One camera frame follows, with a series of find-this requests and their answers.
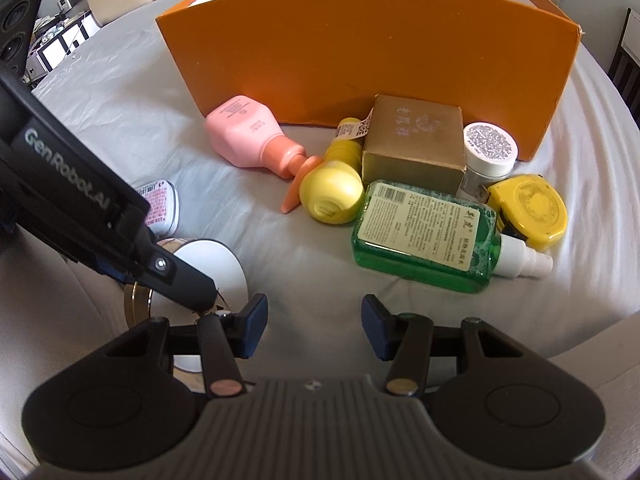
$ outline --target pink bottle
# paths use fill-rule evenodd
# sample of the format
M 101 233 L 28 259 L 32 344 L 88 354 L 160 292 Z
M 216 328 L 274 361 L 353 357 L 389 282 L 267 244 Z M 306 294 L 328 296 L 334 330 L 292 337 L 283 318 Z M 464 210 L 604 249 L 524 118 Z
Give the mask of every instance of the pink bottle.
M 300 203 L 300 183 L 322 163 L 306 158 L 305 149 L 289 139 L 271 111 L 258 101 L 239 95 L 213 110 L 206 120 L 211 145 L 238 168 L 268 168 L 281 178 L 295 179 L 280 206 L 288 213 Z

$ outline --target tag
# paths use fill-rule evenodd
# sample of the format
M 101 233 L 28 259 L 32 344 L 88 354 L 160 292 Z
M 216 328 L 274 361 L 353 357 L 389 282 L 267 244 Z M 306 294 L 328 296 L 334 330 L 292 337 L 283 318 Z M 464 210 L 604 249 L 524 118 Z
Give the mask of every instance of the tag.
M 353 140 L 367 135 L 367 133 L 369 132 L 369 124 L 371 123 L 372 112 L 373 108 L 369 112 L 367 118 L 364 119 L 364 121 L 360 121 L 357 123 L 346 123 L 342 126 L 338 126 L 338 129 L 335 131 L 334 140 Z
M 479 221 L 477 209 L 378 182 L 358 238 L 466 272 Z

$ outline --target small box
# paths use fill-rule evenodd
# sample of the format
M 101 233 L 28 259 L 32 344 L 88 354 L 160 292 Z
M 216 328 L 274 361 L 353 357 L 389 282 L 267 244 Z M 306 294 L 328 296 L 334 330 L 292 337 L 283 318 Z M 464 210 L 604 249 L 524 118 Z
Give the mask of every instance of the small box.
M 462 110 L 379 95 L 362 152 L 362 179 L 455 195 L 465 175 Z

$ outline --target orange box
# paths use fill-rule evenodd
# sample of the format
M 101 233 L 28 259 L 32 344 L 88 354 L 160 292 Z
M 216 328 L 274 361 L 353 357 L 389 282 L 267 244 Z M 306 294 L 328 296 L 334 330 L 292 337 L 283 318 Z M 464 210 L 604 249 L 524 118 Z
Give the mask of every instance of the orange box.
M 377 94 L 542 142 L 582 31 L 550 0 L 185 0 L 158 26 L 203 115 L 237 94 L 281 123 L 364 118 Z

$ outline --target box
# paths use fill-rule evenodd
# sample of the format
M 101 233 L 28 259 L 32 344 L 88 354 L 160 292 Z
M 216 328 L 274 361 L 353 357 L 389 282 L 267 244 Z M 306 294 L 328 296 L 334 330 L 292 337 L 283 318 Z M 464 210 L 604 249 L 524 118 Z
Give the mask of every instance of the box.
M 365 183 L 384 179 L 455 195 L 465 169 L 460 108 L 376 97 L 362 152 Z
M 522 160 L 582 34 L 550 0 L 184 0 L 157 21 L 203 115 L 245 94 L 281 123 L 335 128 L 397 95 L 497 124 Z

